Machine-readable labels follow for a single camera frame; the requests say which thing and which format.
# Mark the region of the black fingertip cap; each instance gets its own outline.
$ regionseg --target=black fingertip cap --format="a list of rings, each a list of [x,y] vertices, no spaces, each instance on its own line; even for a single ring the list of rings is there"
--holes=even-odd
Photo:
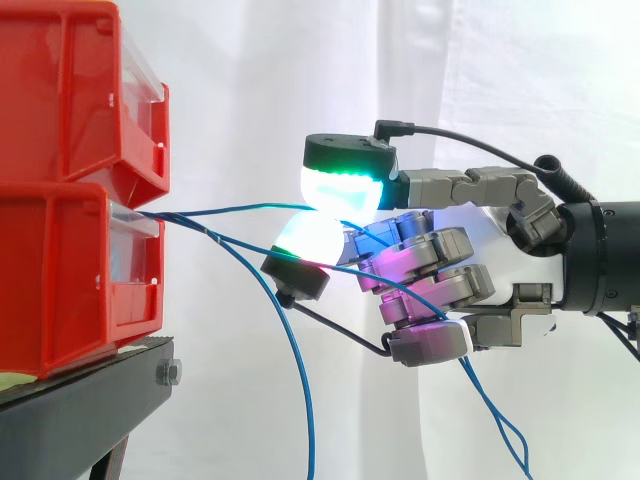
[[[304,147],[304,166],[325,173],[388,180],[395,161],[395,147],[373,145],[362,135],[317,133],[307,137]]]

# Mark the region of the blue wire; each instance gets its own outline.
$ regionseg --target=blue wire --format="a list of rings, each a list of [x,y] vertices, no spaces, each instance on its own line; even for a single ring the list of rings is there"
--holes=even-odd
[[[244,212],[246,210],[259,210],[261,208],[287,208],[292,210],[311,210],[314,211],[315,208],[310,207],[309,205],[299,205],[297,203],[253,203],[251,205],[238,205],[236,207],[226,207],[226,208],[216,208],[213,210],[194,210],[192,212],[176,212],[178,215],[182,215],[185,217],[202,217],[206,215],[219,215],[221,213],[232,213],[232,212]],[[360,233],[365,234],[369,238],[375,240],[376,242],[384,245],[385,247],[390,247],[389,243],[382,240],[380,237],[374,235],[367,229],[356,225],[355,223],[348,222],[346,220],[342,220],[341,222],[345,227],[353,228]]]
[[[249,207],[249,206],[229,207],[229,208],[248,209],[246,207]],[[246,248],[247,250],[251,250],[251,251],[254,251],[254,252],[257,252],[257,253],[261,253],[263,255],[268,255],[268,256],[275,257],[275,258],[282,258],[284,260],[293,261],[293,262],[296,262],[296,263],[302,263],[302,264],[306,264],[306,265],[312,265],[312,266],[316,266],[316,267],[320,267],[320,268],[327,268],[327,269],[335,270],[335,271],[338,271],[338,272],[349,273],[351,275],[361,276],[361,277],[365,277],[365,278],[371,278],[373,280],[376,280],[378,282],[381,282],[381,283],[386,284],[388,286],[392,286],[394,288],[397,288],[398,290],[401,290],[401,291],[405,292],[406,294],[408,294],[409,296],[415,298],[417,301],[419,301],[420,303],[425,305],[427,308],[432,310],[442,320],[448,320],[448,318],[444,314],[444,312],[442,312],[440,309],[438,309],[435,305],[431,304],[427,300],[423,299],[422,297],[418,296],[417,294],[415,294],[414,292],[409,290],[406,286],[404,286],[402,284],[399,284],[399,283],[396,283],[396,282],[393,282],[391,280],[379,277],[377,275],[373,275],[373,274],[370,274],[370,273],[367,273],[367,272],[361,272],[359,270],[353,270],[353,269],[350,269],[350,268],[339,267],[339,266],[335,266],[335,265],[327,265],[327,264],[322,264],[322,263],[317,263],[317,262],[310,262],[310,261],[307,261],[307,260],[302,260],[299,257],[295,257],[295,256],[292,256],[292,255],[281,254],[281,253],[278,253],[278,252],[273,252],[271,250],[266,250],[264,248],[256,247],[255,245],[251,245],[251,244],[248,244],[246,242],[242,242],[240,240],[236,240],[234,238],[228,237],[226,235],[222,235],[220,233],[213,232],[213,231],[207,229],[206,227],[204,227],[203,225],[201,225],[201,224],[199,224],[199,223],[187,218],[186,216],[183,216],[182,214],[178,214],[178,213],[151,214],[151,213],[145,213],[145,212],[142,212],[142,213],[144,213],[145,215],[147,215],[149,217],[152,217],[152,218],[155,217],[155,218],[160,218],[160,219],[163,219],[163,220],[174,221],[175,223],[179,223],[182,226],[191,228],[193,230],[201,231],[201,232],[207,234],[208,236],[210,236],[211,238],[213,238],[214,240],[216,240],[218,243],[220,243],[220,242],[228,242],[228,243],[237,245],[239,247]],[[273,293],[271,292],[271,290],[268,289],[268,287],[267,287],[267,290],[269,291],[269,293],[271,295],[273,295]],[[498,425],[498,429],[500,430],[500,434],[502,436],[502,439],[504,440],[507,448],[509,449],[509,452],[511,452],[511,455],[513,456],[515,461],[518,463],[518,465],[520,466],[520,468],[524,472],[525,476],[528,479],[532,480],[532,477],[531,477],[531,475],[529,473],[529,447],[527,445],[527,442],[526,442],[524,436],[522,435],[522,433],[520,433],[520,431],[509,420],[507,420],[507,418],[504,415],[502,415],[502,413],[500,413],[500,411],[495,407],[493,402],[491,402],[489,397],[486,395],[486,393],[484,392],[484,390],[483,390],[483,388],[482,388],[482,386],[480,384],[480,381],[479,381],[478,377],[476,376],[476,374],[475,374],[475,372],[473,370],[473,367],[471,366],[470,360],[467,357],[464,357],[464,359],[459,359],[459,361],[460,361],[460,364],[462,365],[464,371],[469,376],[469,379],[471,380],[472,384],[474,385],[474,387],[476,388],[476,390],[478,391],[478,393],[480,394],[480,396],[484,400],[485,404],[489,408],[489,410],[490,410],[491,414],[493,415],[494,419],[496,420],[496,424]],[[520,460],[520,458],[518,457],[517,453],[515,452],[515,449],[513,448],[509,438],[507,437],[507,435],[506,435],[506,433],[504,431],[504,428],[502,426],[502,422],[504,422],[518,436],[518,438],[521,440],[522,445],[523,445],[523,450],[524,450],[524,458],[525,458],[524,463]]]
[[[484,392],[484,389],[482,388],[482,385],[480,384],[478,377],[473,371],[473,367],[471,366],[471,361],[469,360],[469,358],[468,357],[460,358],[458,359],[458,361],[460,362],[460,365],[462,365],[462,368],[467,373],[467,376],[471,380],[471,383],[473,384],[477,392],[480,394],[480,396],[484,400],[484,403],[487,405],[487,407],[489,408],[489,411],[493,415],[493,418],[496,421],[496,425],[498,426],[498,430],[500,431],[500,435],[502,436],[502,440],[504,441],[505,445],[507,446],[507,449],[511,453],[511,456],[516,461],[518,466],[522,469],[522,472],[525,474],[525,476],[529,480],[533,480],[533,477],[529,473],[529,446],[527,445],[527,441],[525,440],[524,436],[509,420],[507,420],[507,418],[504,415],[502,415],[502,413],[500,413],[500,411],[493,404],[493,402],[491,402],[487,394]],[[507,434],[504,431],[504,427],[502,426],[503,422],[518,436],[518,438],[520,438],[520,441],[522,442],[522,447],[524,450],[524,463],[522,462],[522,460],[520,460],[520,457],[516,453],[515,449],[513,448],[513,445],[511,444],[511,441],[509,440],[509,437],[507,437]]]
[[[349,227],[349,228],[353,228],[354,230],[357,230],[360,233],[365,234],[367,237],[375,240],[378,243],[381,243],[382,245],[384,245],[385,247],[390,247],[391,245],[389,245],[387,242],[385,242],[384,240],[382,240],[380,237],[378,237],[377,235],[374,235],[373,233],[371,233],[369,230],[367,230],[366,228],[362,228],[358,225],[356,225],[355,223],[351,223],[348,222],[346,220],[342,220],[341,223],[345,226],[345,227]]]
[[[163,219],[169,220],[164,215],[159,217],[161,218],[164,217]],[[176,219],[174,223],[181,225],[183,227],[197,230],[193,226],[190,226],[187,223],[183,223],[179,220],[180,220],[179,218]],[[302,382],[302,390],[304,392],[304,402],[305,402],[305,407],[307,411],[307,433],[309,437],[309,463],[307,467],[307,480],[313,480],[315,476],[315,469],[316,469],[316,434],[315,434],[315,426],[314,426],[314,419],[313,419],[313,402],[311,399],[311,387],[309,386],[309,379],[307,377],[307,372],[304,368],[302,354],[300,353],[300,348],[298,347],[298,342],[296,342],[296,337],[293,333],[293,330],[291,329],[291,325],[289,324],[289,321],[287,320],[287,316],[285,315],[284,310],[282,310],[280,303],[278,302],[275,295],[269,288],[269,285],[267,285],[267,282],[265,282],[260,272],[258,272],[255,269],[255,267],[247,261],[246,258],[244,258],[240,253],[238,253],[233,247],[228,245],[218,235],[216,235],[214,232],[210,230],[206,230],[206,231],[205,230],[206,229],[204,229],[203,231],[204,233],[207,234],[207,236],[209,236],[214,241],[216,241],[222,248],[224,248],[227,252],[233,255],[233,257],[236,260],[238,260],[242,265],[244,265],[247,268],[247,270],[249,270],[249,272],[251,272],[251,275],[253,275],[255,279],[258,281],[258,283],[260,283],[260,286],[264,289],[266,294],[269,296],[269,300],[271,300],[271,303],[273,304],[276,311],[278,312],[278,316],[280,317],[282,326],[284,327],[284,330],[287,334],[287,338],[289,339],[289,344],[291,345],[291,349],[293,350],[293,355],[296,358],[298,373],[300,374],[300,380]]]

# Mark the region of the green light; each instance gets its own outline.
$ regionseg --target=green light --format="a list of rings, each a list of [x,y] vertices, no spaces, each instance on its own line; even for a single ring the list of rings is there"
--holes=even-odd
[[[366,224],[382,198],[382,182],[364,175],[302,168],[302,196],[313,208],[341,220]]]
[[[284,227],[276,246],[305,260],[335,265],[344,248],[342,225],[320,212],[300,212]]]

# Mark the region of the white fabric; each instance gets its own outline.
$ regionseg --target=white fabric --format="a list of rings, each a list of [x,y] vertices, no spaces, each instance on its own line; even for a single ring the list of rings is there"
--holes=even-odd
[[[306,135],[370,134],[381,115],[437,121],[449,21],[436,2],[119,3],[171,89],[171,193],[151,210],[301,202]],[[421,154],[415,165],[429,162],[432,149]],[[292,215],[206,222],[268,248]],[[131,435],[123,478],[305,478],[300,381],[256,282],[203,235],[170,227],[165,308],[162,333],[175,335],[184,374],[171,400]],[[372,341],[385,331],[377,299],[354,278],[333,275],[317,308]],[[424,478],[418,371],[289,317],[313,392],[316,478]]]
[[[459,0],[440,126],[530,161],[553,153],[596,197],[640,200],[637,13],[626,1]],[[439,167],[494,162],[438,141]],[[638,364],[601,321],[558,314],[543,340],[471,360],[527,437],[534,478],[637,478],[640,417],[626,405]],[[421,369],[420,392],[430,479],[524,478],[459,365]]]
[[[595,194],[633,198],[636,16],[614,15],[611,2],[459,0],[455,12],[447,0],[119,4],[171,88],[172,189],[151,210],[301,201],[304,137],[369,133],[382,117],[440,118],[528,159],[553,152]],[[404,168],[432,164],[434,139],[397,145]],[[598,166],[579,168],[587,160]],[[438,142],[439,166],[489,161]],[[268,247],[291,215],[207,224]],[[202,235],[170,227],[166,259],[163,333],[176,336],[184,375],[132,434],[123,478],[304,478],[302,392],[268,299]],[[333,275],[317,308],[376,340],[376,304]],[[520,478],[457,364],[409,370],[289,316],[314,395],[316,478]],[[527,435],[536,478],[634,477],[637,365],[595,320],[563,316],[548,341],[473,361]]]

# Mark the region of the black metal shelf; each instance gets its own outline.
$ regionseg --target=black metal shelf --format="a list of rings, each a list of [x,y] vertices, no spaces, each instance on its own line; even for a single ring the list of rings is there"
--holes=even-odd
[[[170,396],[173,339],[147,337],[100,363],[0,392],[0,479],[116,479],[129,433]]]

